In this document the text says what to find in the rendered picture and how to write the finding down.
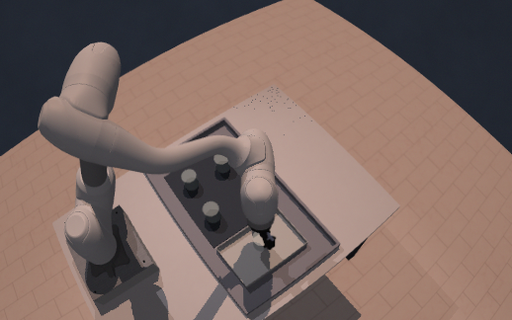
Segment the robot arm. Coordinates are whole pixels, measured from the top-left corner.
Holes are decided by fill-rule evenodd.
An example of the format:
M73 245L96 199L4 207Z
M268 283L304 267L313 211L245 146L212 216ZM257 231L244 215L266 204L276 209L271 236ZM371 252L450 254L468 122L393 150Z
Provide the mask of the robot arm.
M129 264L119 227L112 225L113 168L160 175L222 155L240 175L241 206L248 225L268 229L278 208L278 189L266 133L252 128L238 138L213 135L169 148L150 146L108 120L120 74L115 48L105 42L87 45L72 61L60 98L43 104L38 122L46 140L80 161L75 210L66 218L64 234L70 247L89 261L92 276L107 272L113 278L116 267Z

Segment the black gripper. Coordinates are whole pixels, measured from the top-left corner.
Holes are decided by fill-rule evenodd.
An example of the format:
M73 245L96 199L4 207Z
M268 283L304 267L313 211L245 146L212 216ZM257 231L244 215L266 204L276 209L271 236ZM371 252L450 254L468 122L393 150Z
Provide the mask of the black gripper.
M272 225L271 225L271 226L272 226ZM265 245L263 246L263 247L264 247L264 251L265 251L265 252L267 252L267 251L268 251L268 249L269 249L269 250L271 250L272 248L274 248L274 247L275 247L275 239L276 239L276 237L275 237L275 236L273 236L273 235L271 236L271 234L270 234L270 233L271 233L271 231L270 231L271 226L270 226L268 229L265 229L265 230L255 230L255 229L253 229L253 228L251 228L251 227L250 227L250 228L251 228L251 230L252 230L252 236L253 236L253 233L254 233L254 232L257 232L257 233L259 233L259 234L260 234L260 236L262 237L263 242L264 242L264 244L265 244ZM266 248L266 247L267 247L267 248Z

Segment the translucent grey cylinder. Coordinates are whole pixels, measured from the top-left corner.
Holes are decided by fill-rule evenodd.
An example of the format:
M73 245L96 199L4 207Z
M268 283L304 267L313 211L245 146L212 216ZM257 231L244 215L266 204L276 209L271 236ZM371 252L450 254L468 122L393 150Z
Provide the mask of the translucent grey cylinder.
M203 213L206 217L206 220L210 223L216 223L221 218L219 207L214 201L208 201L204 204Z
M215 167L218 172L226 173L230 170L227 158L222 155L215 155L214 158Z
M252 236L252 239L253 239L253 246L254 248L257 250L257 251L260 251L260 252L264 252L264 242L263 242L263 239L262 237L260 236L259 233L257 232L254 232L253 233L253 236Z
M188 169L185 170L181 175L182 181L185 185L185 188L189 191L193 191L198 188L199 180L197 174L194 170Z

